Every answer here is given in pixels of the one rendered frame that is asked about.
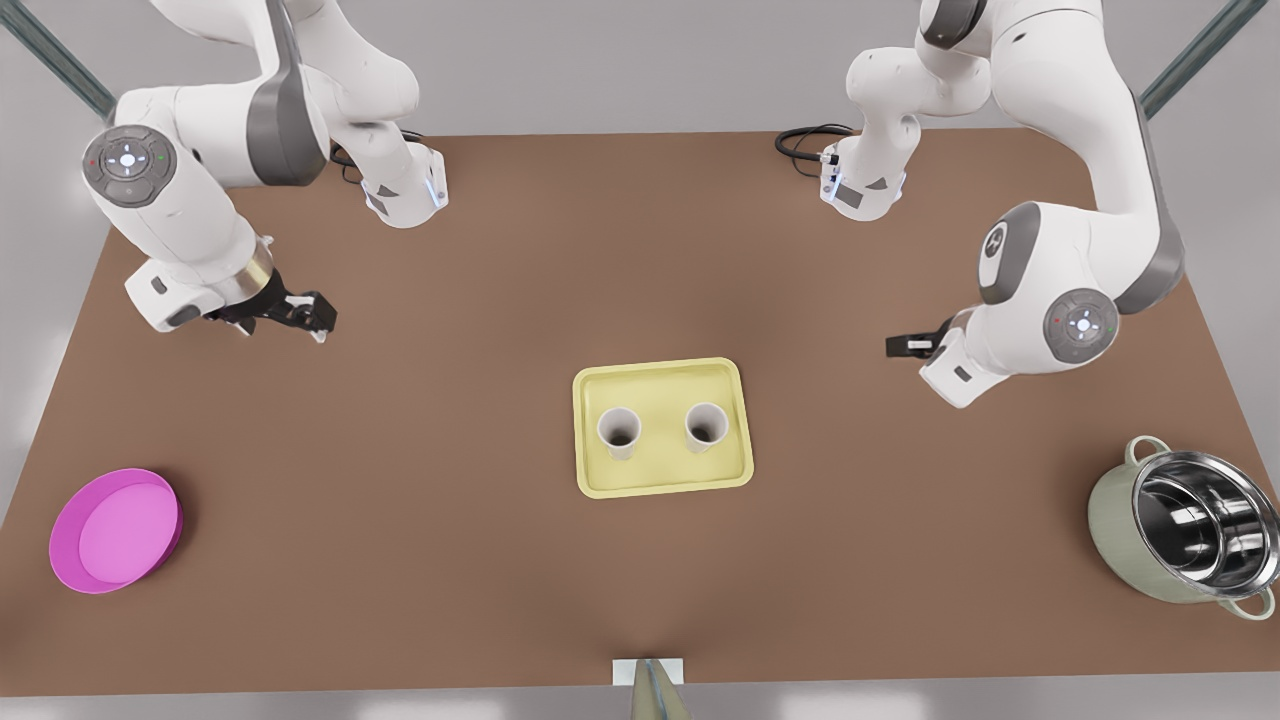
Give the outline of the white IKEA cup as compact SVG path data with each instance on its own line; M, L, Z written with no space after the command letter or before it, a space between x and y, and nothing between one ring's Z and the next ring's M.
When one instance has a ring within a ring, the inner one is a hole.
M686 413L684 429L687 450L703 454L724 439L730 430L730 418L722 406L699 402Z
M632 457L641 433L640 416L630 407L608 407L596 421L596 434L616 461Z

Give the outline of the yellow rectangular tray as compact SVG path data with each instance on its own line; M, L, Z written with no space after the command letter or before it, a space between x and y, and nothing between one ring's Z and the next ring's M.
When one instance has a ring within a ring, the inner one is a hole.
M590 498L623 498L745 486L754 474L742 378L726 357L637 363L582 369L572 384L576 479ZM722 406L730 430L714 447L692 454L684 421L699 402ZM630 407L643 433L634 455L613 460L596 434L608 407Z

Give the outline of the pale green steel pot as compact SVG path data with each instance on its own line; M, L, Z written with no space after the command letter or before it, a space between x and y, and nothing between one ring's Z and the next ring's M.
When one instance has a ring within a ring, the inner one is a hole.
M1277 610L1280 511L1243 470L1211 454L1138 436L1088 501L1111 571L1165 603L1216 603L1248 621Z

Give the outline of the pink round bowl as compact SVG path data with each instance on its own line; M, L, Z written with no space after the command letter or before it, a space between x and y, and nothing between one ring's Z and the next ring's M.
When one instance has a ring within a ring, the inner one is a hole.
M177 548L180 501L159 474L125 468L95 478L58 514L47 556L64 587L105 594L159 569Z

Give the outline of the silver frame post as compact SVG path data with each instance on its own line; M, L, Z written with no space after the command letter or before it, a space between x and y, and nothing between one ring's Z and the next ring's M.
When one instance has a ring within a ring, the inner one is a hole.
M1160 113L1268 3L1228 0L1142 92L1139 104L1146 118Z
M640 659L635 664L630 720L692 720L658 659Z
M22 0L0 0L0 26L59 78L104 122L113 119L115 95L83 64Z

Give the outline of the white post foot plate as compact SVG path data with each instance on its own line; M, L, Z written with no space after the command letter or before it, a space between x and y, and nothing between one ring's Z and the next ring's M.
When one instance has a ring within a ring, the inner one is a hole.
M684 659L614 659L612 661L612 684L634 685L637 666L650 661L654 667L660 666L675 685L685 683Z

